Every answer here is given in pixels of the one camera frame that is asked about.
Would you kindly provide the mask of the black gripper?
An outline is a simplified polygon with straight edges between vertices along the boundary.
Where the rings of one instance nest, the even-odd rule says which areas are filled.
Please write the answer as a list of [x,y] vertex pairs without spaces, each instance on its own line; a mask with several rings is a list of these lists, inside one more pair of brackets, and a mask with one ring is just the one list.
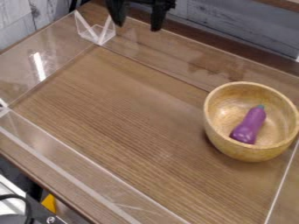
[[176,0],[105,0],[107,10],[118,26],[123,26],[127,19],[127,8],[131,3],[152,7],[151,31],[162,30],[166,13],[176,6]]

